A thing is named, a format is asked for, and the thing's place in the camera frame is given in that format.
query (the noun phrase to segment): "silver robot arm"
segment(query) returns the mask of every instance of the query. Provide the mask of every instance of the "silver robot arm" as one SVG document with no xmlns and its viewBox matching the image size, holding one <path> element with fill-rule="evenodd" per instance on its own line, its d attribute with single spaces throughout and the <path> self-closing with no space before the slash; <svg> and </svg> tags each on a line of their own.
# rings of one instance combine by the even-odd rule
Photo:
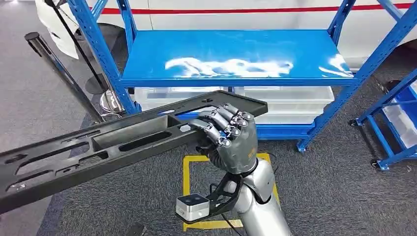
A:
<svg viewBox="0 0 417 236">
<path fill-rule="evenodd" d="M 236 210 L 249 236 L 292 235 L 272 193 L 272 167 L 256 158 L 258 139 L 253 115 L 225 104 L 199 113 L 188 124 L 206 133 L 208 142 L 202 142 L 198 150 L 227 174 L 207 197 L 191 194 L 177 198 L 177 214 L 185 222 L 194 223 Z M 224 197 L 229 200 L 221 203 Z"/>
</svg>

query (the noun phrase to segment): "black pole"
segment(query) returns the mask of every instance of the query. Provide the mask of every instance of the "black pole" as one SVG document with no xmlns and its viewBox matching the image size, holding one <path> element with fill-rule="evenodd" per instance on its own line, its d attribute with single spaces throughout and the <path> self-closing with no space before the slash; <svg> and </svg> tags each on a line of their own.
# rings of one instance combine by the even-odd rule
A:
<svg viewBox="0 0 417 236">
<path fill-rule="evenodd" d="M 62 62 L 49 48 L 45 40 L 38 32 L 31 32 L 25 35 L 25 40 L 29 43 L 32 49 L 53 69 L 61 81 L 66 85 L 68 90 L 77 99 L 81 106 L 90 114 L 94 121 L 98 123 L 105 122 L 104 118 L 94 108 L 86 94 L 75 82 L 74 78 L 69 74 Z"/>
<path fill-rule="evenodd" d="M 80 52 L 83 59 L 86 61 L 88 67 L 90 68 L 94 78 L 97 80 L 97 84 L 100 86 L 100 88 L 105 92 L 108 89 L 109 85 L 104 85 L 99 76 L 97 75 L 96 71 L 94 70 L 93 66 L 91 65 L 89 59 L 87 58 L 87 55 L 84 53 L 83 49 L 81 48 L 80 44 L 78 43 L 77 39 L 75 38 L 74 34 L 71 32 L 71 29 L 69 28 L 68 24 L 65 22 L 64 18 L 62 17 L 60 11 L 58 11 L 57 6 L 55 6 L 54 2 L 52 0 L 45 0 L 45 3 L 52 7 L 52 9 L 57 14 L 58 18 L 60 19 L 61 23 L 64 25 L 66 31 L 68 32 L 69 36 L 71 37 L 72 41 L 74 42 L 75 46 L 77 47 L 78 51 Z"/>
</svg>

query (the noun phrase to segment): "yellow floor marking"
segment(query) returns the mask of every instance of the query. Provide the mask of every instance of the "yellow floor marking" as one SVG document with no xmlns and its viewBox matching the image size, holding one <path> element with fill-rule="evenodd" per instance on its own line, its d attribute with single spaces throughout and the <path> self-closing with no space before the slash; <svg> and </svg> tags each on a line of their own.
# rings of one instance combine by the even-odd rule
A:
<svg viewBox="0 0 417 236">
<path fill-rule="evenodd" d="M 267 153 L 258 153 L 256 156 L 260 159 L 264 159 L 267 162 L 271 163 L 269 154 Z M 206 156 L 185 156 L 182 162 L 182 193 L 183 195 L 190 194 L 190 162 L 192 161 L 209 161 Z M 273 186 L 273 193 L 279 203 L 278 190 L 276 184 Z M 243 227 L 241 220 L 229 220 L 230 223 L 238 228 Z M 213 221 L 201 221 L 194 224 L 182 224 L 182 230 L 185 232 L 188 228 L 192 229 L 202 229 L 202 230 L 211 230 L 211 229 L 225 229 L 230 228 L 230 225 L 225 220 L 213 220 Z"/>
</svg>

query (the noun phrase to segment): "red stripe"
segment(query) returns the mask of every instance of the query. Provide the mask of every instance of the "red stripe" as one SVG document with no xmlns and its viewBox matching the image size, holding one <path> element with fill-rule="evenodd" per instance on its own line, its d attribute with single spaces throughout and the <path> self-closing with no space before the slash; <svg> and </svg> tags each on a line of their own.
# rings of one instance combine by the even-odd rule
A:
<svg viewBox="0 0 417 236">
<path fill-rule="evenodd" d="M 399 9 L 408 9 L 412 3 L 394 4 Z M 158 9 L 132 9 L 132 14 L 212 14 L 212 13 L 271 13 L 271 12 L 312 12 L 337 11 L 338 6 L 301 7 L 301 8 L 269 8 L 269 9 L 220 9 L 220 10 L 158 10 Z M 380 10 L 381 5 L 358 5 L 352 10 Z M 118 8 L 104 8 L 102 14 L 120 14 Z"/>
</svg>

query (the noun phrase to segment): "white vehicle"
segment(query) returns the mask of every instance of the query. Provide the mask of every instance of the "white vehicle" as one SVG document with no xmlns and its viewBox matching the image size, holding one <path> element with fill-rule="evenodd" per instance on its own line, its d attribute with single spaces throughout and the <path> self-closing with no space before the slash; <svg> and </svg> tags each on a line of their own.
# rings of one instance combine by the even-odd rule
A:
<svg viewBox="0 0 417 236">
<path fill-rule="evenodd" d="M 65 54 L 78 58 L 74 43 L 53 9 L 35 0 L 39 19 Z M 79 26 L 65 0 L 54 0 L 76 33 Z M 93 7 L 96 0 L 87 0 Z M 131 0 L 138 30 L 327 29 L 342 0 Z M 393 0 L 406 11 L 412 0 Z M 124 27 L 116 0 L 109 0 L 97 22 Z M 343 24 L 338 49 L 352 70 L 361 67 L 395 20 L 376 0 L 357 1 Z M 413 29 L 400 43 L 417 39 Z"/>
</svg>

